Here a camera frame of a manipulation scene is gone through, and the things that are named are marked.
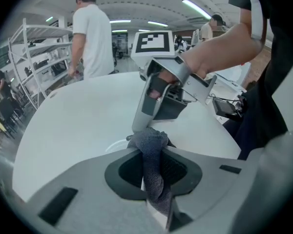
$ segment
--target gray towel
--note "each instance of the gray towel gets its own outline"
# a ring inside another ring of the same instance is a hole
[[[170,185],[165,183],[160,174],[160,154],[168,144],[167,134],[153,128],[146,128],[135,133],[128,144],[128,148],[135,147],[143,156],[143,181],[148,200],[151,205],[164,215],[168,215],[170,208]]]

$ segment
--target black and white square marker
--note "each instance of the black and white square marker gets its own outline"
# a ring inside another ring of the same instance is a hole
[[[169,52],[168,32],[140,34],[136,53],[142,52]]]

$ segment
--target gray floor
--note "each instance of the gray floor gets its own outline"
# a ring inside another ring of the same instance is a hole
[[[139,71],[139,67],[131,58],[118,59],[115,69],[120,73]],[[18,198],[12,190],[13,166],[21,138],[34,113],[34,108],[31,104],[28,104],[25,108],[25,116],[21,118],[23,121],[22,126],[18,127],[17,134],[14,134],[15,139],[7,138],[6,136],[1,135],[0,188],[4,195],[9,199]]]

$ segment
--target fluorescent light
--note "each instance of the fluorescent light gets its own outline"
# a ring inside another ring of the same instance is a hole
[[[131,20],[112,20],[109,23],[122,23],[122,22],[131,22]]]
[[[50,18],[48,18],[46,21],[50,21],[50,20],[52,20],[53,19],[53,17],[50,17]]]
[[[162,26],[162,27],[168,27],[167,24],[160,23],[160,22],[148,21],[148,23],[149,23],[149,24],[155,24],[155,25]]]
[[[127,32],[126,29],[119,29],[119,30],[112,30],[113,33],[117,33],[117,32]]]
[[[201,9],[199,6],[197,6],[196,4],[191,2],[190,0],[182,0],[182,2],[184,4],[186,4],[187,6],[191,7],[192,9],[196,10],[198,13],[200,13],[206,19],[208,19],[208,20],[211,19],[211,16],[207,12],[205,12],[203,9]]]

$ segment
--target black cable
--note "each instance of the black cable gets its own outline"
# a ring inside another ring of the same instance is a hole
[[[215,94],[211,94],[211,95],[209,95],[209,97],[212,99],[221,99],[221,100],[226,100],[226,101],[240,101],[239,99],[234,100],[234,99],[220,98],[220,97],[217,97]]]

